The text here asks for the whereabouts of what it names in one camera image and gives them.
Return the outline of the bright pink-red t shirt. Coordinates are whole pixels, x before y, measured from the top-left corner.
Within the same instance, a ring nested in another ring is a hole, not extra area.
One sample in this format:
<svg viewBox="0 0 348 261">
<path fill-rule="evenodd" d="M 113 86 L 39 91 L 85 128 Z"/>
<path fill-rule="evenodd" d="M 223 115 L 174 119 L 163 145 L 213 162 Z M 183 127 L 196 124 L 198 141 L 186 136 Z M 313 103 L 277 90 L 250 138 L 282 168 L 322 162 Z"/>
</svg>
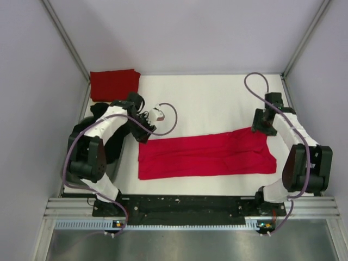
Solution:
<svg viewBox="0 0 348 261">
<path fill-rule="evenodd" d="M 250 127 L 232 132 L 150 140 L 139 146 L 140 180 L 273 174 L 267 136 Z"/>
</svg>

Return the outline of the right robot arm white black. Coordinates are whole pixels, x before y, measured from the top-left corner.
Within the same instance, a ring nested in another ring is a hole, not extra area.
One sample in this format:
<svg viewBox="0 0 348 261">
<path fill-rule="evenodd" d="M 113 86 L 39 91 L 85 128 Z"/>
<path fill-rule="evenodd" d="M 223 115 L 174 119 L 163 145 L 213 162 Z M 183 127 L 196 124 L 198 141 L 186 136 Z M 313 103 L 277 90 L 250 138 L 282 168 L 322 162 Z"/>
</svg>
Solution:
<svg viewBox="0 0 348 261">
<path fill-rule="evenodd" d="M 329 146 L 319 145 L 299 123 L 293 108 L 285 107 L 282 94 L 265 94 L 265 108 L 256 109 L 251 131 L 266 136 L 280 135 L 289 149 L 282 177 L 276 182 L 262 186 L 255 194 L 254 209 L 266 215 L 274 203 L 305 193 L 317 194 L 328 188 L 333 151 Z"/>
</svg>

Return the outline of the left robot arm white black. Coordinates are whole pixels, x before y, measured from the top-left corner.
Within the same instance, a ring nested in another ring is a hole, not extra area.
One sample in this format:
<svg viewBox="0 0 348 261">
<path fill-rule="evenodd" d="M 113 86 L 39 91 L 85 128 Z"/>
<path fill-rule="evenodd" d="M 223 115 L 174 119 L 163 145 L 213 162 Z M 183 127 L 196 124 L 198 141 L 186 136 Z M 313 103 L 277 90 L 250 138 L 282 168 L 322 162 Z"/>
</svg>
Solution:
<svg viewBox="0 0 348 261">
<path fill-rule="evenodd" d="M 123 202 L 117 199 L 118 188 L 114 178 L 107 174 L 107 167 L 118 161 L 123 141 L 131 134 L 139 143 L 147 143 L 155 123 L 164 118 L 158 107 L 143 111 L 144 99 L 130 93 L 126 100 L 96 103 L 91 106 L 92 116 L 76 125 L 68 144 L 76 143 L 67 165 L 68 178 L 79 178 L 104 201 L 110 215 L 123 211 Z"/>
</svg>

